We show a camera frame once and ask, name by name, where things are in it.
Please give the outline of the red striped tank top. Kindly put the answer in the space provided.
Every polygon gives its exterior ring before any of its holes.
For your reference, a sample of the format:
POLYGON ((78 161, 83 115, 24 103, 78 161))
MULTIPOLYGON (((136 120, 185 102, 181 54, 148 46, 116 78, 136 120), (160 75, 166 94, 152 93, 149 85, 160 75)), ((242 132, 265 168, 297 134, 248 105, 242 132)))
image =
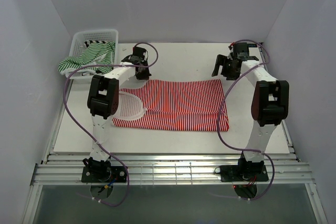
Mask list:
POLYGON ((191 82, 149 80, 140 88, 123 88, 116 127, 166 131, 229 130, 225 95, 219 79, 191 82))

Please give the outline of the green striped tank top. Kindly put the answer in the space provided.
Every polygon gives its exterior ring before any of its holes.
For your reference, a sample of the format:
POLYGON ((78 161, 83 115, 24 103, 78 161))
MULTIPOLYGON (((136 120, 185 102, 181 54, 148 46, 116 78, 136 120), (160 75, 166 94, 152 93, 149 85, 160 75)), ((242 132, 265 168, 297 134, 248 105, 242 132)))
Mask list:
POLYGON ((89 67, 79 70, 77 73, 82 73, 84 76, 90 74, 106 74, 113 67, 111 55, 114 53, 115 43, 107 41, 106 44, 92 44, 88 48, 84 46, 84 51, 79 57, 68 56, 58 65, 58 72, 61 75, 70 74, 74 70, 87 65, 103 65, 103 67, 89 67))

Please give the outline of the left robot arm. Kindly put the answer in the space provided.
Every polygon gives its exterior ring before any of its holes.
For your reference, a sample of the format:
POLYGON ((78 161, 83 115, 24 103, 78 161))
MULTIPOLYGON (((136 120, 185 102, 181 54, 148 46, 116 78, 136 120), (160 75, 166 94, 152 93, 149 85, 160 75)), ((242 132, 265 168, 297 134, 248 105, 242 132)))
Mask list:
POLYGON ((149 64, 147 50, 138 46, 133 47, 131 55, 126 56, 119 67, 113 67, 110 72, 92 77, 87 106, 93 123, 93 140, 90 157, 83 160, 87 175, 94 180, 105 182, 114 177, 118 182, 125 182, 127 169, 112 167, 112 155, 103 147, 109 138, 109 125, 113 116, 118 112, 119 87, 130 77, 138 80, 149 80, 149 64))

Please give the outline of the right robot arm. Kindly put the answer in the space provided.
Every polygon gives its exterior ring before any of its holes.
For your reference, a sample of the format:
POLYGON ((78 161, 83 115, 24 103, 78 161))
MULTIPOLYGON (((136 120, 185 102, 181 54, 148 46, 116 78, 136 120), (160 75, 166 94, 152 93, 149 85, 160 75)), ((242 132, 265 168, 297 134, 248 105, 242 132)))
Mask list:
POLYGON ((236 165, 223 165, 215 169, 222 182, 266 182, 268 174, 264 159, 270 137, 276 127, 288 116, 289 83, 278 80, 265 69, 266 62, 250 55, 251 40, 239 40, 229 45, 227 56, 218 55, 212 75, 221 74, 234 84, 246 77, 254 86, 251 102, 253 128, 245 148, 239 148, 236 165))

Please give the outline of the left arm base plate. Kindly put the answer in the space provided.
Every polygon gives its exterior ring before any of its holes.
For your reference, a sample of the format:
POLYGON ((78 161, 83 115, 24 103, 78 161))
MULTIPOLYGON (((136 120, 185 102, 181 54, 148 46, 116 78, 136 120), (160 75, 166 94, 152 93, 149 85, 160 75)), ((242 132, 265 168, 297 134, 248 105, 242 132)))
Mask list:
POLYGON ((111 181, 115 183, 127 182, 126 170, 123 166, 111 166, 106 171, 97 171, 87 167, 83 168, 82 183, 109 183, 111 181))

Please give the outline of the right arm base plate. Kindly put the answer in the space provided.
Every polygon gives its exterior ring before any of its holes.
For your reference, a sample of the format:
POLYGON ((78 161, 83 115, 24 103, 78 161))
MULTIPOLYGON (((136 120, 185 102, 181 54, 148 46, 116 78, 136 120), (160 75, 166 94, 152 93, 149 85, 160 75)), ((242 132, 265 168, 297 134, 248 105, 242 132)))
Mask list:
POLYGON ((242 172, 238 165, 222 165, 214 169, 214 174, 219 175, 222 182, 267 182, 269 180, 266 167, 261 173, 242 172))

